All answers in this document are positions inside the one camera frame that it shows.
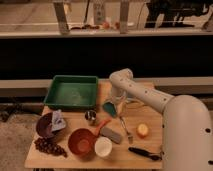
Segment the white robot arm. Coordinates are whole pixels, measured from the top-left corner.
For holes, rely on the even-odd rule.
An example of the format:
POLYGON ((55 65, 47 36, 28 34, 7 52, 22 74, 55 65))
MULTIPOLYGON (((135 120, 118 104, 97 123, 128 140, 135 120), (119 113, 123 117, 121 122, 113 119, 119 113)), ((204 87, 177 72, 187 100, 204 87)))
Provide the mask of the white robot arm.
POLYGON ((163 116, 163 171, 213 171, 213 125, 201 100, 145 87, 130 69, 113 72, 109 80, 114 97, 127 92, 163 116))

